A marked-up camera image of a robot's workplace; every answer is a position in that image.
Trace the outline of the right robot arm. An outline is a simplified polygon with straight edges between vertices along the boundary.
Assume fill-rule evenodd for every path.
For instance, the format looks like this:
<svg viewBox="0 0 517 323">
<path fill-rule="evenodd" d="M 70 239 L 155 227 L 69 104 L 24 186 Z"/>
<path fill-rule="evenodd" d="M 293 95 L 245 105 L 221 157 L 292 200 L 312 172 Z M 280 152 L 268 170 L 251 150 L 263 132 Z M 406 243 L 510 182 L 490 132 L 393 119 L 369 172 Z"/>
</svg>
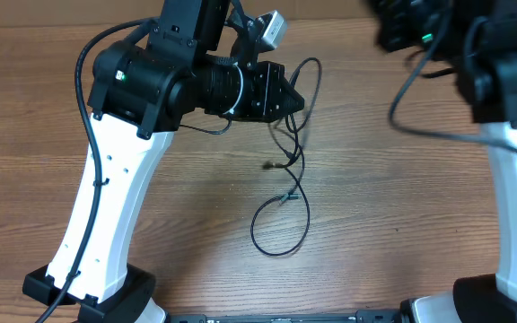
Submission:
<svg viewBox="0 0 517 323">
<path fill-rule="evenodd" d="M 475 135 L 419 135 L 486 147 L 499 227 L 496 271 L 458 279 L 449 292 L 403 301 L 397 322 L 517 322 L 517 0 L 379 0 L 377 44 L 420 47 L 444 61 L 478 125 Z"/>
</svg>

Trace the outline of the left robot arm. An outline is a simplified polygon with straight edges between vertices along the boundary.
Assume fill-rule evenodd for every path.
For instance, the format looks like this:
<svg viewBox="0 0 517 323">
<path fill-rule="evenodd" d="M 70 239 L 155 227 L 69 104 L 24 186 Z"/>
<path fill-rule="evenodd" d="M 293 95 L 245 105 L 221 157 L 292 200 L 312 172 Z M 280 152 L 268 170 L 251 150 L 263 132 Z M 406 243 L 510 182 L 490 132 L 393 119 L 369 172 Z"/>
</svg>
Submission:
<svg viewBox="0 0 517 323">
<path fill-rule="evenodd" d="M 94 60 L 90 93 L 76 92 L 89 150 L 66 233 L 22 291 L 48 311 L 78 305 L 82 322 L 163 322 L 154 276 L 127 258 L 182 118 L 202 109 L 228 122 L 272 123 L 304 100 L 282 65 L 259 61 L 286 33 L 277 11 L 252 17 L 238 1 L 167 1 L 159 16 L 121 29 L 126 37 Z"/>
</svg>

